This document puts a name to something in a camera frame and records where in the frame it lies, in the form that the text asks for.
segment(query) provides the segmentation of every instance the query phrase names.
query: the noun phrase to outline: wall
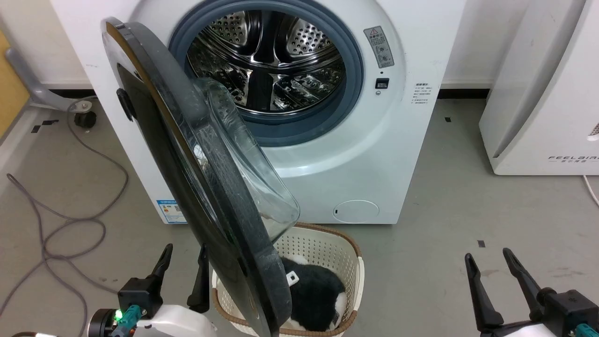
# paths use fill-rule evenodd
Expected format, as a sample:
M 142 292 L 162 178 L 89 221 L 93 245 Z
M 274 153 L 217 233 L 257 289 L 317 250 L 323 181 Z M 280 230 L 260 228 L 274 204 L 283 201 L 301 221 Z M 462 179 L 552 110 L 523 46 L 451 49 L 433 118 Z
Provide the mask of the wall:
M 490 88 L 529 1 L 467 1 L 444 88 Z M 90 88 L 49 0 L 0 0 L 0 23 L 42 83 Z
M 468 0 L 442 88 L 490 88 L 529 2 Z
M 91 88 L 49 0 L 0 0 L 0 29 L 49 88 Z

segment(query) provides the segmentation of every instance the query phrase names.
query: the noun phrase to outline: laundry basket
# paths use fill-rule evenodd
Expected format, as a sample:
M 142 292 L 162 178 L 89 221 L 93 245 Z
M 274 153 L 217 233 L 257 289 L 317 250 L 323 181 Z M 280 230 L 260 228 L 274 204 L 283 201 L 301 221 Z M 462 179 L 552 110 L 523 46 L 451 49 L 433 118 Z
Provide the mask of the laundry basket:
M 364 290 L 364 262 L 356 243 L 339 231 L 298 223 L 274 245 L 280 255 L 302 255 L 310 264 L 331 269 L 339 276 L 347 293 L 347 308 L 339 327 L 335 330 L 312 332 L 281 328 L 280 336 L 332 337 L 343 335 L 356 319 Z M 214 272 L 212 274 L 212 299 L 216 311 L 230 321 L 234 327 L 241 332 L 257 336 Z

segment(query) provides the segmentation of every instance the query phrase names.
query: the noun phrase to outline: feelair logo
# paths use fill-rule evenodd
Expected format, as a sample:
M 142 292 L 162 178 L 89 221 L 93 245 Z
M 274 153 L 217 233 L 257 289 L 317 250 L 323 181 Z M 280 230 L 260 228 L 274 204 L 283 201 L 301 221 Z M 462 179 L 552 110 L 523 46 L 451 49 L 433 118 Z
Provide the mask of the feelair logo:
M 550 156 L 548 161 L 559 163 L 586 163 L 587 161 L 599 161 L 596 156 Z

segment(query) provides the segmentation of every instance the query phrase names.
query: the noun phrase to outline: floor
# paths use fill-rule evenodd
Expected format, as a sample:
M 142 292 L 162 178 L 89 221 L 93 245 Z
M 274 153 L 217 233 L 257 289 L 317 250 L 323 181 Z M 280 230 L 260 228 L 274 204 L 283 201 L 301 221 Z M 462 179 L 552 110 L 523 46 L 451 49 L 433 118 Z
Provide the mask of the floor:
M 597 255 L 599 209 L 580 177 L 501 177 L 491 172 L 477 123 L 483 100 L 437 103 L 412 184 L 397 225 L 337 225 L 362 249 L 366 266 L 354 336 L 477 336 L 465 277 L 471 252 L 489 297 L 506 322 L 527 318 L 518 283 L 501 254 L 511 248 L 541 287 L 571 288 L 599 302 Z M 13 173 L 30 192 L 58 211 L 84 216 L 104 207 L 122 184 L 122 174 L 94 156 L 67 132 L 65 116 L 35 110 L 16 154 L 0 153 L 2 174 Z M 122 199 L 102 216 L 107 233 L 93 252 L 74 259 L 87 275 L 113 289 L 147 275 L 166 243 L 175 246 L 162 296 L 184 304 L 196 271 L 197 243 L 185 225 L 164 225 L 135 175 L 105 116 L 82 139 L 115 158 L 131 173 Z M 591 184 L 599 189 L 599 178 Z M 63 223 L 41 212 L 44 232 Z M 27 199 L 0 177 L 0 299 L 40 259 L 35 215 Z M 54 238 L 49 247 L 69 254 L 93 244 L 99 227 L 86 223 Z M 484 240 L 485 246 L 479 246 Z M 87 299 L 90 312 L 117 306 L 116 296 L 93 288 L 65 263 L 57 273 Z M 208 317 L 219 336 L 241 335 L 215 310 Z M 79 300 L 46 270 L 36 271 L 0 317 L 0 331 L 22 330 L 75 336 L 82 319 Z

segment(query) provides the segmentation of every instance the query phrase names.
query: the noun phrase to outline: green led light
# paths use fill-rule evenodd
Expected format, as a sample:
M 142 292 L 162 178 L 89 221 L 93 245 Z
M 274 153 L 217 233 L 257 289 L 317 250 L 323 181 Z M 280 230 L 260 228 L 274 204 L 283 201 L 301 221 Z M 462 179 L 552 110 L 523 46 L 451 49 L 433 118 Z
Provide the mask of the green led light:
M 120 319 L 123 318 L 123 312 L 118 309 L 115 313 L 114 313 L 114 320 L 115 321 L 120 321 Z

